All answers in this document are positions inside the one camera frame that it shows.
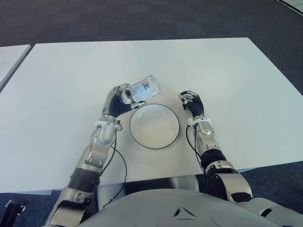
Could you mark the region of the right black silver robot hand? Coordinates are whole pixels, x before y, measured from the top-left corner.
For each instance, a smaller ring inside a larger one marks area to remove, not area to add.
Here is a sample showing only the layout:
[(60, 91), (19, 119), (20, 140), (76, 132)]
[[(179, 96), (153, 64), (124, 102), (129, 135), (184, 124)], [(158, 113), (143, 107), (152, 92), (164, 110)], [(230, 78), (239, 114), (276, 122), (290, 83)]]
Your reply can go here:
[(190, 90), (183, 91), (178, 98), (182, 102), (183, 109), (189, 110), (193, 117), (204, 116), (204, 106), (197, 93)]

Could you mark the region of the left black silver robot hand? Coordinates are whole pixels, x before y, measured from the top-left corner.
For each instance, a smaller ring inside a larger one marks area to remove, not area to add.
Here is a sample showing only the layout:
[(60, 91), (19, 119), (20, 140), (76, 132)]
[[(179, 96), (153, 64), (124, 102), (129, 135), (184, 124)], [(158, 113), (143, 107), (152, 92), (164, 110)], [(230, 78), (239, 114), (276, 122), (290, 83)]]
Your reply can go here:
[(146, 104), (146, 101), (134, 101), (128, 88), (130, 84), (125, 83), (112, 88), (103, 105), (102, 115), (109, 115), (117, 118), (133, 109)]

